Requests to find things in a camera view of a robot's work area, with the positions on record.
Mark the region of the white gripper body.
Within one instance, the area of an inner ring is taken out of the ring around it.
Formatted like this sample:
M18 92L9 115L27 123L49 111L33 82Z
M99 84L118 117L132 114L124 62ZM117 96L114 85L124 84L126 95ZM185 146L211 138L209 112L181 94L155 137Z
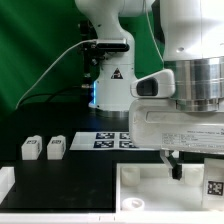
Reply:
M224 154L224 111L185 113L168 99L137 99L129 133L139 148Z

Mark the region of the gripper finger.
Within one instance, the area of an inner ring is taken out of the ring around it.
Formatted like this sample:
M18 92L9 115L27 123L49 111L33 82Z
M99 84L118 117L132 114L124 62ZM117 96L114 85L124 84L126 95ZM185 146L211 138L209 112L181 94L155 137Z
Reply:
M173 157L173 151L162 149L160 151L160 158L168 167L170 176L174 180L180 180L182 178L182 165L178 164Z

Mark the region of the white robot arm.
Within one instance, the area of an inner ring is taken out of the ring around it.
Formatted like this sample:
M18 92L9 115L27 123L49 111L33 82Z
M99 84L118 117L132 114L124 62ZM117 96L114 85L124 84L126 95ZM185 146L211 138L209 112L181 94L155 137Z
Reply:
M134 145L159 151L224 154L224 0L75 0L102 53L91 107L129 118ZM138 79L135 42L119 20L157 12L161 70Z

